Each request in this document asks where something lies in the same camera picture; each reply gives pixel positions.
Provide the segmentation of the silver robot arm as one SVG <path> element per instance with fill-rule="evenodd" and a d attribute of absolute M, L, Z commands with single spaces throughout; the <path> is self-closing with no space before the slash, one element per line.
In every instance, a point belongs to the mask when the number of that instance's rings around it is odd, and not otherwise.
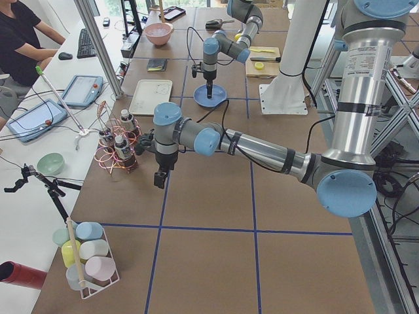
<path fill-rule="evenodd" d="M 415 1 L 340 1 L 333 39 L 346 51 L 332 141 L 306 148 L 316 110 L 305 102 L 303 73 L 319 34 L 328 3 L 297 1 L 278 75 L 257 92 L 242 123 L 244 131 L 224 122 L 185 116 L 185 106 L 156 106 L 152 130 L 134 150 L 150 152 L 158 169 L 154 184 L 163 188 L 181 152 L 212 156 L 225 152 L 247 158 L 268 172 L 290 175 L 314 190 L 330 213 L 358 217 L 371 210 L 377 191 L 373 182 L 371 145 L 381 112 L 385 78 L 393 46 L 405 36 Z"/>
<path fill-rule="evenodd" d="M 206 80 L 205 85 L 194 92 L 195 102 L 203 107 L 215 107 L 227 98 L 226 90 L 213 84 L 217 76 L 218 53 L 245 63 L 250 55 L 251 42 L 263 26 L 263 14 L 251 1 L 229 1 L 227 14 L 244 23 L 242 34 L 232 40 L 223 30 L 216 31 L 203 42 L 203 60 L 192 67 L 193 77 L 200 72 Z"/>

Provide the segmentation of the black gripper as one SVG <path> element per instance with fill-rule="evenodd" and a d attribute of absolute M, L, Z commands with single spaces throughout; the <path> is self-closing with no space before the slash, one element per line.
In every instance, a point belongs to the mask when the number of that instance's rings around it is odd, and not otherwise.
<path fill-rule="evenodd" d="M 178 159 L 178 149 L 179 145 L 177 143 L 163 144 L 158 142 L 154 130 L 137 138 L 137 143 L 134 146 L 134 152 L 137 156 L 141 156 L 145 151 L 155 155 L 159 169 L 154 174 L 153 184 L 159 189 L 165 189 L 168 174 L 171 170 L 174 170 Z"/>
<path fill-rule="evenodd" d="M 208 64 L 201 61 L 198 64 L 192 65 L 192 77 L 196 78 L 197 73 L 202 73 L 206 80 L 206 96 L 208 99 L 212 98 L 213 81 L 217 76 L 217 64 Z"/>

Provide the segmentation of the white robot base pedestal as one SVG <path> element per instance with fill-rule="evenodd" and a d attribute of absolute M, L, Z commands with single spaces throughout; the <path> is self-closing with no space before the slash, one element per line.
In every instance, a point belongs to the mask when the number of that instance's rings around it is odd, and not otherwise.
<path fill-rule="evenodd" d="M 303 72 L 328 4 L 328 1 L 295 2 L 278 76 L 269 85 L 259 86 L 263 114 L 307 114 Z"/>

